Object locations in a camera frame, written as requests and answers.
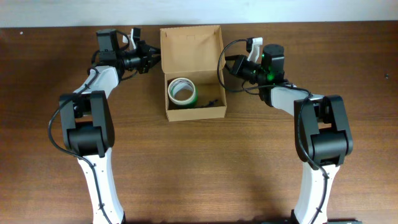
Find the cream masking tape roll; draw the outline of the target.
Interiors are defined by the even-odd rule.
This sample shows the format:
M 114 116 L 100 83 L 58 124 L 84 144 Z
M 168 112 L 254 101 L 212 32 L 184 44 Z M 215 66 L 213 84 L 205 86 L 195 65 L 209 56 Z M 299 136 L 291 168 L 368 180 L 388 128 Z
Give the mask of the cream masking tape roll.
M 187 78 L 176 78 L 168 86 L 167 93 L 172 103 L 177 106 L 191 106 L 197 102 L 197 89 Z

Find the brown cardboard box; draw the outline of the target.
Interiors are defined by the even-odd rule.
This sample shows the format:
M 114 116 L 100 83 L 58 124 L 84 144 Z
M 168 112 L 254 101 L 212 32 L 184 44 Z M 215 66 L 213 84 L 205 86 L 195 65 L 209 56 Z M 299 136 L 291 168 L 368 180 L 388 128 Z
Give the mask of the brown cardboard box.
M 161 64 L 165 78 L 165 111 L 169 121 L 223 118 L 226 114 L 226 93 L 219 81 L 223 79 L 223 38 L 221 26 L 191 26 L 160 30 Z M 193 108 L 178 108 L 168 96 L 170 82 L 176 78 L 191 80 L 197 89 Z M 196 108 L 217 99 L 213 107 Z

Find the black permanent marker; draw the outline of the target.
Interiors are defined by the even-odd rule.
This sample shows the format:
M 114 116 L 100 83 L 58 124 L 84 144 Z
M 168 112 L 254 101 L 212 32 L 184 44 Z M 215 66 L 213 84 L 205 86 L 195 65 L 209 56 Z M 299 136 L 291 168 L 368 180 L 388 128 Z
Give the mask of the black permanent marker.
M 209 108 L 209 107 L 213 107 L 214 105 L 216 105 L 216 103 L 218 102 L 217 99 L 209 101 L 207 104 L 205 105 L 201 105 L 201 106 L 196 106 L 196 108 Z

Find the green tape roll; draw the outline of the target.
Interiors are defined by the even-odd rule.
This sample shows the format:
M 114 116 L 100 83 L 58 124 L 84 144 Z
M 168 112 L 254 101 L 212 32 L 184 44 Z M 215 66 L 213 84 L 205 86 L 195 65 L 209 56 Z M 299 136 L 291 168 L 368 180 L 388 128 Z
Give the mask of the green tape roll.
M 178 108 L 193 108 L 197 103 L 196 88 L 188 83 L 169 85 L 168 94 Z

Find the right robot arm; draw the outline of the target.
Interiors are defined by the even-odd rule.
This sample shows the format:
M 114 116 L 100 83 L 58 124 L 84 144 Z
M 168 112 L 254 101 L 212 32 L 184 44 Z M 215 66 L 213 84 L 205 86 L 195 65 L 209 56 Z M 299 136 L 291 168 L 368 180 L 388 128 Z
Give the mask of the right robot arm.
M 333 181 L 353 151 L 343 99 L 339 95 L 315 95 L 289 82 L 284 77 L 283 46 L 269 44 L 259 53 L 252 40 L 245 42 L 246 50 L 261 62 L 245 55 L 220 55 L 219 60 L 234 63 L 219 63 L 217 70 L 226 68 L 233 76 L 249 82 L 250 88 L 240 90 L 249 94 L 258 90 L 268 106 L 294 117 L 295 148 L 303 172 L 298 201 L 285 223 L 329 223 L 327 206 Z

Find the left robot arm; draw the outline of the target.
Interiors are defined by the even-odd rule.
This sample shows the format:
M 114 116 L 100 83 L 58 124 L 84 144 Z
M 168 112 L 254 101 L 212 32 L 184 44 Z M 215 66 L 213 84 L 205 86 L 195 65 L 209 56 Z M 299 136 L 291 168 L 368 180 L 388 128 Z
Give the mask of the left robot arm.
M 93 208 L 93 223 L 125 223 L 111 165 L 115 142 L 108 104 L 111 92 L 129 71 L 147 73 L 160 60 L 160 49 L 141 40 L 141 30 L 130 34 L 117 29 L 96 31 L 99 49 L 91 58 L 88 78 L 73 93 L 60 96 L 55 115 L 60 116 L 64 146 L 75 157 L 86 179 Z

